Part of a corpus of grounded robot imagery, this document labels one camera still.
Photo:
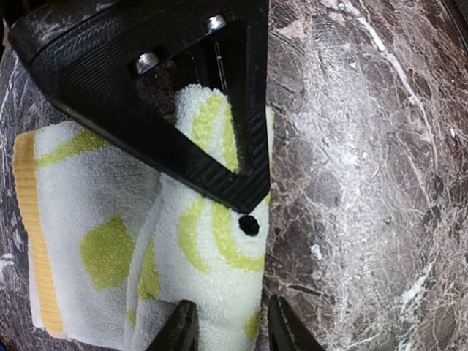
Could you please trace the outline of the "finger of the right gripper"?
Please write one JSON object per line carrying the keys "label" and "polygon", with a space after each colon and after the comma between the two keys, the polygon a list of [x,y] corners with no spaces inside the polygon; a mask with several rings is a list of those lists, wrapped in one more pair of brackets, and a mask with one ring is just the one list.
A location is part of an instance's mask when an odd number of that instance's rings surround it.
{"label": "finger of the right gripper", "polygon": [[[268,11],[267,1],[9,1],[8,40],[55,109],[247,214],[271,188]],[[227,97],[239,170],[167,121],[191,83]]]}

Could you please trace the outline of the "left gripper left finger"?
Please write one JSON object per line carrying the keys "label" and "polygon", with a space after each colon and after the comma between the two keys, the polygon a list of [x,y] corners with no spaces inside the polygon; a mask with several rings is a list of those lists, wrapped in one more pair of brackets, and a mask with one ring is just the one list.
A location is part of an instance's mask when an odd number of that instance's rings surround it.
{"label": "left gripper left finger", "polygon": [[182,300],[146,351],[197,351],[198,331],[196,304]]}

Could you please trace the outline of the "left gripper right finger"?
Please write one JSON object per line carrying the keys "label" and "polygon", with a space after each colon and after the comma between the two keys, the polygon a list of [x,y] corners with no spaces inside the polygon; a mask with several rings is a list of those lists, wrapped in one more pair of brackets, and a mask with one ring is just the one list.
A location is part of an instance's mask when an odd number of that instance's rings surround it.
{"label": "left gripper right finger", "polygon": [[274,351],[325,351],[285,298],[272,295],[268,304],[268,338]]}

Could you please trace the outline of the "yellow green patterned towel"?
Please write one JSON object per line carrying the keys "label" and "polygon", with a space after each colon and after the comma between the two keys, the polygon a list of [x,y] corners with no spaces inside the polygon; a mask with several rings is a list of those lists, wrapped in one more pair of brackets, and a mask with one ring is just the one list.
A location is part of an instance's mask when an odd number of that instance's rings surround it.
{"label": "yellow green patterned towel", "polygon": [[200,350],[253,350],[268,195],[240,214],[66,121],[15,139],[33,324],[55,338],[145,350],[187,299]]}

